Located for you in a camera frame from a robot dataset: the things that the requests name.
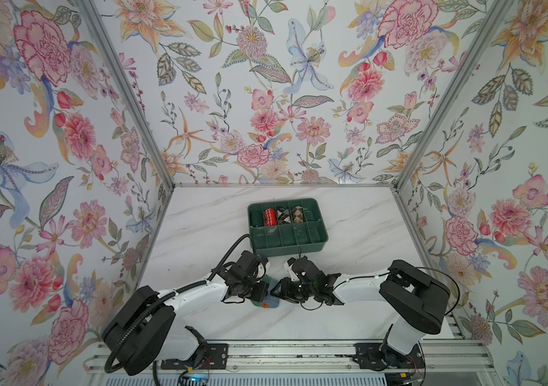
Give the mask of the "blue green orange sock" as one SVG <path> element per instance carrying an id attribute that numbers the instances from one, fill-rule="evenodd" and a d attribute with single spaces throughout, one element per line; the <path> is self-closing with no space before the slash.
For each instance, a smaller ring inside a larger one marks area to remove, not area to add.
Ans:
<path id="1" fill-rule="evenodd" d="M 259 302 L 252 301 L 251 302 L 252 305 L 254 307 L 259 307 L 259 308 L 262 308 L 262 309 L 275 309 L 275 308 L 277 308 L 280 305 L 280 299 L 271 296 L 270 291 L 278 284 L 278 281 L 271 278 L 271 277 L 269 277 L 268 275 L 266 275 L 262 279 L 262 282 L 265 282 L 265 283 L 268 284 L 268 288 L 266 290 L 265 297 Z"/>

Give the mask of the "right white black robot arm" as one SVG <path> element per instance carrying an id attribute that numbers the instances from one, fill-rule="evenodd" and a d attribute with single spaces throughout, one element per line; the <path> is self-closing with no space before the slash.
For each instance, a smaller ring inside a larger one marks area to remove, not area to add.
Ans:
<path id="1" fill-rule="evenodd" d="M 307 257 L 286 263 L 287 278 L 278 281 L 270 296 L 295 304 L 314 300 L 320 305 L 385 302 L 398 313 L 379 348 L 384 356 L 409 355 L 427 335 L 437 335 L 448 313 L 451 291 L 444 283 L 403 260 L 377 273 L 326 274 Z"/>

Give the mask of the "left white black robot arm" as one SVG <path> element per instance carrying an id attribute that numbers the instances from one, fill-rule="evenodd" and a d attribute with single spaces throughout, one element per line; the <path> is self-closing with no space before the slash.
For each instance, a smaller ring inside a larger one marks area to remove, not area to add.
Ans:
<path id="1" fill-rule="evenodd" d="M 182 319 L 230 298 L 261 302 L 268 290 L 263 281 L 266 257 L 247 250 L 236 262 L 228 262 L 227 257 L 205 278 L 178 289 L 137 289 L 103 330 L 103 342 L 110 350 L 104 371 L 123 370 L 134 376 L 165 360 L 197 365 L 207 342 Z"/>

